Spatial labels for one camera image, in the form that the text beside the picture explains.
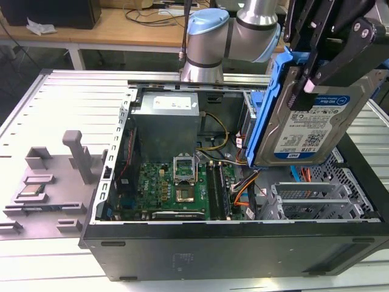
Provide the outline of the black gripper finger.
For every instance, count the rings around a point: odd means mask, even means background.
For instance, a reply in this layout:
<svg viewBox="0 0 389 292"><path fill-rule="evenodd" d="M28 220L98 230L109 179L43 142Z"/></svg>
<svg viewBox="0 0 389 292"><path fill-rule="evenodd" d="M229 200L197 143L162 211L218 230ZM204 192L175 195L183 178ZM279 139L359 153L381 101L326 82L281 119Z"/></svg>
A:
<svg viewBox="0 0 389 292"><path fill-rule="evenodd" d="M289 1L283 39L285 43L289 43L290 50L297 50L301 46L301 30L306 19L306 3L305 0Z"/></svg>
<svg viewBox="0 0 389 292"><path fill-rule="evenodd" d="M301 46L290 50L308 55L287 103L291 110L311 109L315 87L348 87L388 59L388 1L369 2L363 16L330 38L332 1L307 1Z"/></svg>

